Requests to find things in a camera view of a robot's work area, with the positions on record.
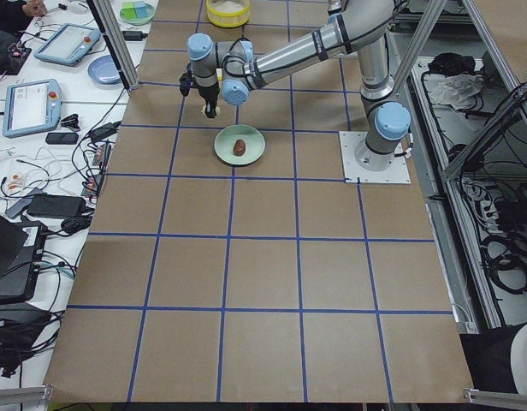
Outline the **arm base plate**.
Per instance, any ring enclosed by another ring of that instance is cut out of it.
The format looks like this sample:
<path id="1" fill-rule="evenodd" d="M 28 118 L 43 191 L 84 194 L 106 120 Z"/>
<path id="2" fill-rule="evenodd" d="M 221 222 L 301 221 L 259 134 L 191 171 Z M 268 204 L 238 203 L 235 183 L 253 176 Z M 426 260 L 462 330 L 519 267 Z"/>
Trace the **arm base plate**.
<path id="1" fill-rule="evenodd" d="M 398 142 L 394 152 L 381 155 L 367 147 L 366 135 L 366 132 L 339 132 L 344 181 L 361 184 L 410 184 L 402 144 Z"/>

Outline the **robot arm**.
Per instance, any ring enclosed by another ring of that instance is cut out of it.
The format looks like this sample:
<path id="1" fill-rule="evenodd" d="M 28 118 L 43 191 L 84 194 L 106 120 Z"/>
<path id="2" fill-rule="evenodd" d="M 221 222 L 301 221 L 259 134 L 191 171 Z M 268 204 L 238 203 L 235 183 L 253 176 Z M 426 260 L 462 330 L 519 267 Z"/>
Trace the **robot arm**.
<path id="1" fill-rule="evenodd" d="M 204 99 L 204 114 L 213 118 L 220 98 L 240 106 L 253 90 L 339 54 L 355 53 L 370 130 L 354 156 L 368 171 L 387 170 L 411 124 L 408 109 L 391 99 L 395 80 L 390 74 L 386 38 L 390 23 L 405 6 L 394 0 L 332 1 L 323 27 L 261 56 L 254 54 L 246 38 L 216 42 L 206 33 L 195 33 L 187 40 L 189 63 L 180 78 L 181 94 L 197 90 Z"/>

